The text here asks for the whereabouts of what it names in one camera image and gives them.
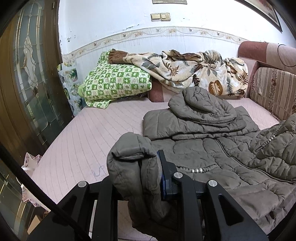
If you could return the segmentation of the grey-brown quilted puffer jacket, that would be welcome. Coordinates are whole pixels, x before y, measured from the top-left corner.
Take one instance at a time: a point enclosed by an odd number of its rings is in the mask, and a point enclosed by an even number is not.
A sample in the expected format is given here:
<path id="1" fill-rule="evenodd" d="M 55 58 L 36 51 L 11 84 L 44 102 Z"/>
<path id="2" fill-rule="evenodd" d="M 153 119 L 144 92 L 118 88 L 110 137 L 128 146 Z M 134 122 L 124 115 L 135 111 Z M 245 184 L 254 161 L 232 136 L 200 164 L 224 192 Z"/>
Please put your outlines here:
<path id="1" fill-rule="evenodd" d="M 261 130 L 244 107 L 189 87 L 167 109 L 147 112 L 143 133 L 123 134 L 107 155 L 133 228 L 158 240 L 171 219 L 158 150 L 193 180 L 216 180 L 266 234 L 295 204 L 295 115 Z"/>

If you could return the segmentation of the leaf-patterned beige blanket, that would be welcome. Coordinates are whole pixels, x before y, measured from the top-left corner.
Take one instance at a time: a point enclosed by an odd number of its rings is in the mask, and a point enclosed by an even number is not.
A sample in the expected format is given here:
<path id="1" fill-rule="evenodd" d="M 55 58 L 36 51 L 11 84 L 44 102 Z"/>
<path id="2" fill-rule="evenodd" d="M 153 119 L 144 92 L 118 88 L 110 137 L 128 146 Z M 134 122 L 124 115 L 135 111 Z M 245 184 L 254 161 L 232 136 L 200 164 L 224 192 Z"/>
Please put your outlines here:
<path id="1" fill-rule="evenodd" d="M 215 50 L 185 54 L 170 50 L 157 54 L 112 49 L 108 62 L 137 66 L 175 93 L 199 86 L 217 97 L 231 98 L 244 97 L 248 89 L 247 64 L 240 58 L 224 59 Z"/>

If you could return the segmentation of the green white checkered quilt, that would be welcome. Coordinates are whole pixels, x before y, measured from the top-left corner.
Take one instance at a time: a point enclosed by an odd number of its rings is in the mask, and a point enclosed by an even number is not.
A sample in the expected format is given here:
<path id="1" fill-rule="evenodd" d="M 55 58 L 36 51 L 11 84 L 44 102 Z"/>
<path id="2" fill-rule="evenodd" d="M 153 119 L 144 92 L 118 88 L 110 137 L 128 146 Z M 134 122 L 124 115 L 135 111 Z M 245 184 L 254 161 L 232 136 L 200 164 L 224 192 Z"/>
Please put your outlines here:
<path id="1" fill-rule="evenodd" d="M 96 67 L 78 88 L 88 107 L 106 109 L 112 101 L 152 89 L 148 73 L 130 64 L 109 64 L 109 53 L 101 53 Z"/>

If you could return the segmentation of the striped floral back cushion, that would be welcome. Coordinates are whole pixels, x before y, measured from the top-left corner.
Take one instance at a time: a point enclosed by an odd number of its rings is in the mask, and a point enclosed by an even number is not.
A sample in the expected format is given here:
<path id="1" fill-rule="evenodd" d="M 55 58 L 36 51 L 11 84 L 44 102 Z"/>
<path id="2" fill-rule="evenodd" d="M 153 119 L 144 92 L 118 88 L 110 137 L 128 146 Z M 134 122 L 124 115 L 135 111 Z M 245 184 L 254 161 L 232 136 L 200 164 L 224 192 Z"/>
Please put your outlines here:
<path id="1" fill-rule="evenodd" d="M 286 120 L 295 113 L 295 74 L 275 68 L 258 68 L 250 98 L 279 120 Z"/>

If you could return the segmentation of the wooden door with glass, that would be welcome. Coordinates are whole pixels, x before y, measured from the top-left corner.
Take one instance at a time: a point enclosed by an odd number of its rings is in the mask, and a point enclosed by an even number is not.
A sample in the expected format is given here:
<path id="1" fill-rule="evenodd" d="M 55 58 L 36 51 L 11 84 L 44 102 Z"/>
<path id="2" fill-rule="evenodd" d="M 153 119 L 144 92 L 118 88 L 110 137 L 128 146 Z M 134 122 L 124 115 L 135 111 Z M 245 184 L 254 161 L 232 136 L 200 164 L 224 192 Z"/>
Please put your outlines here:
<path id="1" fill-rule="evenodd" d="M 27 1 L 1 33 L 1 144 L 22 163 L 44 154 L 73 114 L 57 66 L 58 1 Z"/>

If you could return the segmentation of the small framed picture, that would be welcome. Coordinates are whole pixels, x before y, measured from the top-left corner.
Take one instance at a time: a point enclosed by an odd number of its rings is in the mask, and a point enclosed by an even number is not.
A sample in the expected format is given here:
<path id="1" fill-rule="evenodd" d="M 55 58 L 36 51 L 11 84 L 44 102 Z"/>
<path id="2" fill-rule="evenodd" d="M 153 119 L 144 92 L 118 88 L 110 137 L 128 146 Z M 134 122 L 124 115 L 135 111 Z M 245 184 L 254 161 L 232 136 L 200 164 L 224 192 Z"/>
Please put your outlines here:
<path id="1" fill-rule="evenodd" d="M 152 0 L 153 4 L 187 4 L 187 0 Z"/>

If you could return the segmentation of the large framed picture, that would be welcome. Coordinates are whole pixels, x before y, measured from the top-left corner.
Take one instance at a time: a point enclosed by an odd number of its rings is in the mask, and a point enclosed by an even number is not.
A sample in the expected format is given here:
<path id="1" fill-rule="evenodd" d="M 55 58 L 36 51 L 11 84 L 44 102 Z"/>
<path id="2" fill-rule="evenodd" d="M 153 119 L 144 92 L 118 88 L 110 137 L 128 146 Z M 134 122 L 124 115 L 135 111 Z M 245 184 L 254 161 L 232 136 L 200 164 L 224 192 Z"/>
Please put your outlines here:
<path id="1" fill-rule="evenodd" d="M 252 9 L 268 22 L 270 22 L 277 30 L 282 33 L 282 27 L 274 7 L 266 0 L 236 0 L 237 2 Z"/>

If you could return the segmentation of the beige wall switch plate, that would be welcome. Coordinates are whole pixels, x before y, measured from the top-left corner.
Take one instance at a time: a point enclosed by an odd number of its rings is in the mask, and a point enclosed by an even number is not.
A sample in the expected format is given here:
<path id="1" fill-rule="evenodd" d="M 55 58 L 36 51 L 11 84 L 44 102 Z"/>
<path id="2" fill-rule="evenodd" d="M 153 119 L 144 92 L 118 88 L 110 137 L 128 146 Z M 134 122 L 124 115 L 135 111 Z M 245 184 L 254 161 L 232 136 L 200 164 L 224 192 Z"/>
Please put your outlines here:
<path id="1" fill-rule="evenodd" d="M 170 21 L 171 20 L 171 16 L 170 13 L 154 13 L 151 14 L 151 21 L 155 22 L 155 21 Z"/>

